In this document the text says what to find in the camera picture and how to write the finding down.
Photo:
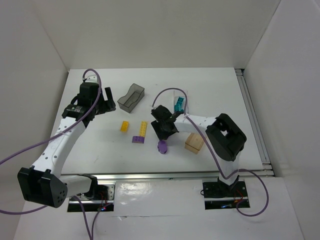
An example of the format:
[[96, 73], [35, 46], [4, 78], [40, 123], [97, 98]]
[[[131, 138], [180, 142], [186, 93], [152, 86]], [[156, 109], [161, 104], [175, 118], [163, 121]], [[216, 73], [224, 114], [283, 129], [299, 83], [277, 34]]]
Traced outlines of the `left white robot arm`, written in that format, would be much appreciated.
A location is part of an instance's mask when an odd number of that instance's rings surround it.
[[79, 93], [62, 113], [54, 138], [31, 167], [23, 167], [17, 174], [26, 201], [58, 208], [67, 198], [84, 195], [91, 200], [97, 195], [96, 177], [89, 174], [62, 176], [62, 169], [76, 141], [95, 116], [115, 111], [110, 87], [104, 90], [102, 93], [98, 75], [83, 78]]

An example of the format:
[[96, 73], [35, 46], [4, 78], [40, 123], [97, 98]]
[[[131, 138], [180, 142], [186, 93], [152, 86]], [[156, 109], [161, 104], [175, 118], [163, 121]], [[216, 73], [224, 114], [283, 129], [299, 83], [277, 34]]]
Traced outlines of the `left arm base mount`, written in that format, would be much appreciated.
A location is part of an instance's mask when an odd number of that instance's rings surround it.
[[77, 197], [83, 204], [86, 212], [113, 212], [115, 199], [115, 184], [99, 184], [93, 196], [84, 193]]

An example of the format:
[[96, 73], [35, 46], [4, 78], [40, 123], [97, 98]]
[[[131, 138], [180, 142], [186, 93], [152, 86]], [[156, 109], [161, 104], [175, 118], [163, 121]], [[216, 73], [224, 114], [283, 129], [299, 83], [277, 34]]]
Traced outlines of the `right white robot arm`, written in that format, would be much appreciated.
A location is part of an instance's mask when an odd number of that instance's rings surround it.
[[239, 180], [239, 156], [247, 137], [229, 115], [205, 117], [182, 111], [171, 113], [162, 105], [152, 109], [151, 115], [154, 117], [151, 125], [161, 141], [176, 133], [199, 134], [218, 168], [218, 182], [230, 190], [235, 187]]

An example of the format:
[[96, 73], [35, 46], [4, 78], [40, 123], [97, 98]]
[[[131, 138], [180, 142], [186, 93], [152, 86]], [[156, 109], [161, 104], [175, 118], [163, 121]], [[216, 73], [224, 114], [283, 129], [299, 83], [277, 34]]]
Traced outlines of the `orange transparent container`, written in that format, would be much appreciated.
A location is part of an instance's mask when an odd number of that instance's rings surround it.
[[191, 133], [185, 141], [184, 148], [194, 154], [198, 154], [204, 144], [200, 134]]

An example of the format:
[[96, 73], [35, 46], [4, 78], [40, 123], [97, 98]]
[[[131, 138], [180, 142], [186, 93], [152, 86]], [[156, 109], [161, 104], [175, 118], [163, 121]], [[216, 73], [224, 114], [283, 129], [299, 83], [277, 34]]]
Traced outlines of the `aluminium rail frame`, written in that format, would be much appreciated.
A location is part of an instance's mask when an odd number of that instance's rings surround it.
[[[64, 175], [217, 171], [206, 146], [198, 154], [185, 149], [185, 132], [168, 138], [166, 154], [158, 152], [158, 138], [150, 125], [144, 143], [132, 143], [141, 121], [153, 121], [152, 106], [173, 109], [175, 88], [188, 91], [190, 115], [217, 117], [226, 113], [245, 133], [247, 141], [239, 156], [241, 168], [262, 171], [265, 176], [273, 173], [244, 79], [234, 68], [105, 68], [98, 73], [115, 100], [124, 96], [132, 84], [143, 87], [145, 95], [131, 113], [117, 108], [96, 116], [72, 148], [62, 169]], [[129, 122], [127, 132], [120, 131], [123, 121]]]

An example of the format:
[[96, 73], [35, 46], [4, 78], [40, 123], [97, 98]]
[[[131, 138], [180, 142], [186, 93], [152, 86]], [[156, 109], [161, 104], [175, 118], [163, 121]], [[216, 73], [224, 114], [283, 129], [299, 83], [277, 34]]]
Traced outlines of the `yellow 2x4 lego brick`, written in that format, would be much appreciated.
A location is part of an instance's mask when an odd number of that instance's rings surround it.
[[126, 133], [129, 129], [129, 122], [128, 121], [123, 121], [120, 127], [120, 131], [123, 133]]

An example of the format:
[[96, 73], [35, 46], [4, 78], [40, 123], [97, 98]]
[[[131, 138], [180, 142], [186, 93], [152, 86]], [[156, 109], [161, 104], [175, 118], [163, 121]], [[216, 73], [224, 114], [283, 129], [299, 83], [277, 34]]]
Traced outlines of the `dark grey transparent container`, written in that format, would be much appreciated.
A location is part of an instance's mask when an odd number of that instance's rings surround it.
[[133, 83], [126, 95], [122, 96], [117, 103], [121, 110], [131, 113], [144, 96], [145, 88]]

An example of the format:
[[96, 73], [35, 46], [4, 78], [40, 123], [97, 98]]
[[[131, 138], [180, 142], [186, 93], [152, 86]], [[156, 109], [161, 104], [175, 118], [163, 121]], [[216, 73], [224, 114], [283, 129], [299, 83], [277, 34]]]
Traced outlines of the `purple rounded lego brick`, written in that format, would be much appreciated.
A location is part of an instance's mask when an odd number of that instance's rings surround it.
[[160, 140], [157, 144], [157, 149], [161, 154], [165, 155], [168, 151], [168, 146], [167, 146], [166, 141]]

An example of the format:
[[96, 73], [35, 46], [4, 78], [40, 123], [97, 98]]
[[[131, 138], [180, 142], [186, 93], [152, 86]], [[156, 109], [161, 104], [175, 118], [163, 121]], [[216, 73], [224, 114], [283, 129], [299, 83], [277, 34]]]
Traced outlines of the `teal 2x4 lego brick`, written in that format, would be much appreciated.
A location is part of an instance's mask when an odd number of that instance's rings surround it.
[[183, 112], [185, 107], [185, 98], [183, 96], [177, 96], [174, 98], [174, 112]]

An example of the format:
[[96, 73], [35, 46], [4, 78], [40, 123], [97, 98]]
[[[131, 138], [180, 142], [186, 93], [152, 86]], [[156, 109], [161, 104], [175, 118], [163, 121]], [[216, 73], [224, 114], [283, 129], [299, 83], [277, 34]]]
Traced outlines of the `long yellow lego plate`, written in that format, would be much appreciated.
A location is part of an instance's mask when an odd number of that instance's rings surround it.
[[139, 136], [140, 137], [145, 137], [146, 136], [147, 125], [148, 125], [147, 121], [141, 121], [140, 129], [139, 129]]

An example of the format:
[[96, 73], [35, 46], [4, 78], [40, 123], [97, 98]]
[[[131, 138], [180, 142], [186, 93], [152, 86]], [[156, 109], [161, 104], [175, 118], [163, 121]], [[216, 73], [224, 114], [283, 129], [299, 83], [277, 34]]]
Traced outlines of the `clear transparent container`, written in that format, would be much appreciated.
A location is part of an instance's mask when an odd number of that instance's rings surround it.
[[189, 113], [189, 98], [188, 91], [183, 90], [185, 94], [180, 90], [173, 91], [173, 112], [186, 112]]

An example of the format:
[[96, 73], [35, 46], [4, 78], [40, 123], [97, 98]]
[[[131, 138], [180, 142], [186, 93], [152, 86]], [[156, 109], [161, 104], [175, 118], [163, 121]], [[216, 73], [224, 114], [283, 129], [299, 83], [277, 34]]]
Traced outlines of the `purple sloped lego brick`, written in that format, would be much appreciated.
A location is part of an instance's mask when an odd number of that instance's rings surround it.
[[145, 142], [144, 136], [133, 136], [132, 137], [132, 143], [143, 144], [144, 142]]

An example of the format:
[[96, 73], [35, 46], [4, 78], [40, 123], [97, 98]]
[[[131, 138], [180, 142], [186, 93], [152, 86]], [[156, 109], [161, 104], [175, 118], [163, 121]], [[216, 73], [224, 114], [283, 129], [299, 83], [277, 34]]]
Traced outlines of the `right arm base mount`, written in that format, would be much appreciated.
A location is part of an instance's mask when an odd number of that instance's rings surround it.
[[238, 181], [232, 189], [228, 189], [217, 181], [202, 183], [200, 194], [204, 197], [205, 210], [223, 210], [250, 208], [247, 187], [244, 181]]

